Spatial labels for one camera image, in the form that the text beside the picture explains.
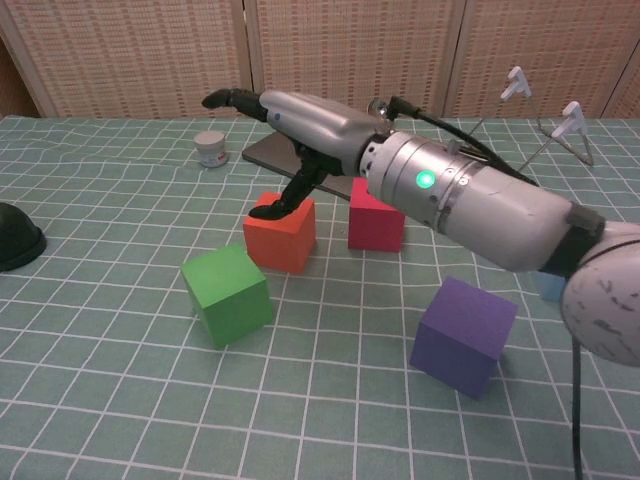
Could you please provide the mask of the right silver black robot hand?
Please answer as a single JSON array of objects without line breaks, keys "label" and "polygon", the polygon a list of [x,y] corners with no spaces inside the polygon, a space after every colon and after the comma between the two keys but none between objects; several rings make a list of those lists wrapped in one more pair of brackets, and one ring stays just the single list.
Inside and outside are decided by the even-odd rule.
[{"label": "right silver black robot hand", "polygon": [[206,95],[201,104],[209,110],[231,107],[269,124],[292,142],[301,166],[278,199],[249,212],[262,220],[280,220],[294,212],[329,175],[358,176],[368,145],[386,139],[390,131],[381,119],[311,94],[222,88]]}]

